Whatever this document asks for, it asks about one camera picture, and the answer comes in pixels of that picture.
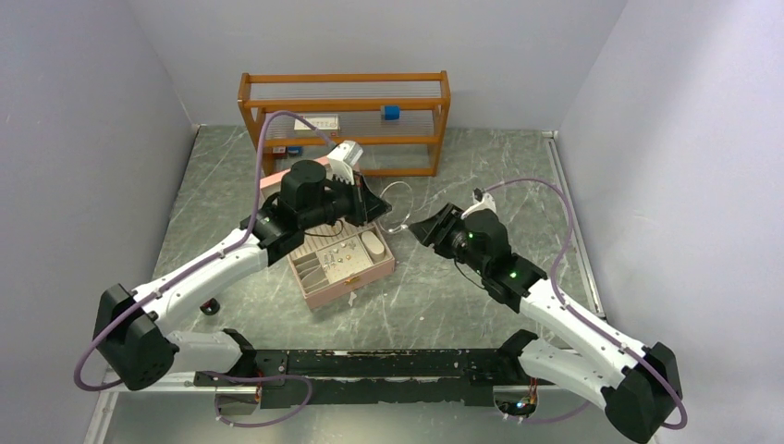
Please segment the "pink jewelry box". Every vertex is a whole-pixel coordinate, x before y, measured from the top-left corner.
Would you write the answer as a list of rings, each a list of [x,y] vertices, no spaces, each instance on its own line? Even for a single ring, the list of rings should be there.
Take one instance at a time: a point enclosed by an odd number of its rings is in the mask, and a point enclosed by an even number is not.
[[[347,183],[335,180],[320,163],[306,162],[261,179],[262,204],[252,233],[269,264],[289,264],[310,309],[391,274],[393,255],[376,222],[350,224]],[[374,262],[360,235],[373,231],[386,255]]]

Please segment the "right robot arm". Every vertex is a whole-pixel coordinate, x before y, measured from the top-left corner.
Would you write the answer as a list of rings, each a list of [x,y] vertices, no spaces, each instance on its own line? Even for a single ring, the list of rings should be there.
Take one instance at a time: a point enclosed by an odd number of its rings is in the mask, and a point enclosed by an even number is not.
[[[409,230],[422,246],[469,267],[492,299],[569,345],[561,350],[545,339],[531,339],[503,353],[498,368],[508,382],[531,376],[565,389],[602,409],[609,423],[636,443],[650,442],[674,412],[684,411],[674,351],[662,342],[634,339],[574,301],[553,273],[512,251],[494,210],[464,215],[448,204]]]

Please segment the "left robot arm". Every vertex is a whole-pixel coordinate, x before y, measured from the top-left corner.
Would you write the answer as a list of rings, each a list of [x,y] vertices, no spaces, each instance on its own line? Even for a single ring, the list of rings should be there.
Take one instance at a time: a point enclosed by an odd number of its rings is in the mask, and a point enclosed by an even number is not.
[[[305,241],[307,231],[336,222],[361,228],[391,206],[345,161],[301,160],[260,179],[251,214],[229,234],[175,271],[128,290],[116,284],[100,297],[91,350],[119,385],[146,389],[169,373],[215,372],[241,385],[256,370],[255,350],[236,330],[203,334],[177,329],[181,319],[237,281],[265,270]]]

